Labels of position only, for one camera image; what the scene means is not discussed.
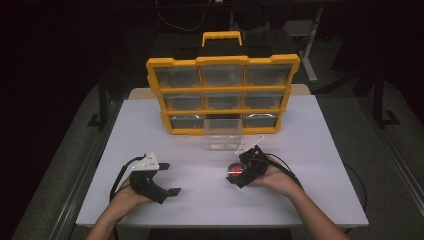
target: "dark background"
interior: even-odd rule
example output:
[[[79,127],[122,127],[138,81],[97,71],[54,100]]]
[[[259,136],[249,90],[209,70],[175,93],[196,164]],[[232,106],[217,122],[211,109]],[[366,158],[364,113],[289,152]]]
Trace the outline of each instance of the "dark background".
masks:
[[[329,5],[317,38],[344,39],[335,70],[349,73],[369,59],[378,63],[385,80],[402,91],[423,120],[423,6],[418,0],[399,2]],[[74,114],[99,77],[104,76],[115,100],[147,86],[145,62],[155,36],[176,31],[161,24],[154,11],[104,15],[82,9],[70,0],[0,2],[2,239],[12,236]],[[295,9],[291,17],[308,11]],[[202,13],[164,11],[163,16],[190,28],[197,26],[193,19],[200,20]],[[197,31],[224,30],[228,23],[219,11],[208,12],[205,20]]]

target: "forearm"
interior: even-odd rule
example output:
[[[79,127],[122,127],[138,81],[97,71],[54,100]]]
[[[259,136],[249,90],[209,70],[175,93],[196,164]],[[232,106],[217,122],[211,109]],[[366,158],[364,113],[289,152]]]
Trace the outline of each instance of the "forearm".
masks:
[[[87,236],[87,240],[107,240],[111,236],[113,229],[118,223],[118,219],[111,216],[106,210],[96,221],[90,233]]]
[[[294,191],[289,199],[292,201],[313,239],[349,239],[302,189],[299,188]]]

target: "yellow frame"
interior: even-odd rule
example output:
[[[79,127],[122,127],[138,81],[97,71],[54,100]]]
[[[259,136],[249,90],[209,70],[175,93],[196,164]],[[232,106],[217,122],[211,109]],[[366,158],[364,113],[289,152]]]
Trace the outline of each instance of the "yellow frame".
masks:
[[[274,64],[290,64],[291,68],[287,76],[287,80],[282,85],[274,86],[249,86],[246,85],[246,67],[249,65],[274,65]],[[243,78],[239,86],[205,86],[203,84],[201,67],[210,65],[240,65],[243,66]],[[258,133],[276,133],[281,128],[281,117],[286,110],[287,102],[291,93],[291,81],[294,74],[298,71],[300,58],[297,54],[281,54],[272,55],[269,58],[249,58],[247,56],[214,56],[214,57],[198,57],[193,60],[175,60],[173,58],[150,58],[147,61],[146,67],[148,71],[148,81],[152,91],[158,98],[159,105],[162,109],[161,118],[164,126],[170,134],[188,134],[188,135],[203,135],[203,129],[174,129],[169,115],[207,115],[207,114],[245,114],[245,113],[277,113],[277,123],[274,127],[258,127],[258,128],[243,128],[243,134],[258,134]],[[196,87],[161,87],[156,75],[156,68],[163,67],[197,67],[199,74],[199,85]],[[207,93],[207,92],[259,92],[259,91],[284,91],[283,99],[278,108],[271,109],[245,109],[244,97],[242,97],[242,107],[240,109],[207,109],[201,94],[202,110],[169,110],[166,107],[163,94],[165,93]]]

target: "handheld device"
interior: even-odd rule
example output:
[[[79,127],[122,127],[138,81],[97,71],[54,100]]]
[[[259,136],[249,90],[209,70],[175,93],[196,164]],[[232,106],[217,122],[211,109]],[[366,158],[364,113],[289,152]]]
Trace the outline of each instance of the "handheld device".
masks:
[[[177,196],[181,188],[170,188],[165,190],[156,185],[153,177],[160,170],[168,170],[169,163],[158,163],[155,153],[149,154],[131,169],[130,184],[131,188],[138,194],[141,194],[155,202],[162,204],[167,197]]]
[[[251,143],[243,142],[240,144],[239,148],[235,152],[236,155],[239,156],[240,162],[232,163],[228,166],[227,180],[231,184],[236,184],[239,188],[243,188],[259,176],[264,175],[268,169],[268,165],[272,165],[287,174],[296,184],[302,187],[299,179],[297,179],[296,175],[282,159],[273,154],[266,154],[262,152],[257,144],[263,139],[264,136],[260,136],[260,138],[256,141]],[[270,160],[267,155],[277,157],[286,165],[287,168]]]

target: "wrist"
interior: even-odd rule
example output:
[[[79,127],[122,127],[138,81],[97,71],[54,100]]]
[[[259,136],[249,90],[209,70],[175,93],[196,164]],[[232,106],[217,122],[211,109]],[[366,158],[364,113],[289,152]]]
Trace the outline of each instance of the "wrist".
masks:
[[[305,191],[294,182],[289,189],[290,190],[287,192],[285,196],[288,199],[290,199],[290,201],[294,201],[295,199],[306,195]]]
[[[100,218],[102,218],[104,221],[116,224],[121,221],[125,215],[126,213],[123,213],[121,209],[117,209],[116,207],[111,207],[111,205],[109,205],[102,213]]]

